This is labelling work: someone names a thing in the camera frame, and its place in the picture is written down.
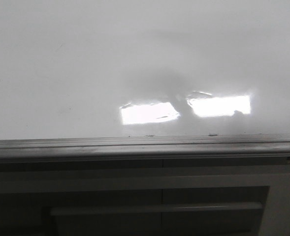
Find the white whiteboard with aluminium frame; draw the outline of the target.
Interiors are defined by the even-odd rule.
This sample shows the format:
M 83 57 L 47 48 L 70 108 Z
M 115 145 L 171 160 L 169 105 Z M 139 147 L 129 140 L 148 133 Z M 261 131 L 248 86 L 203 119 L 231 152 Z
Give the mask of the white whiteboard with aluminium frame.
M 0 162 L 290 155 L 290 0 L 0 0 Z

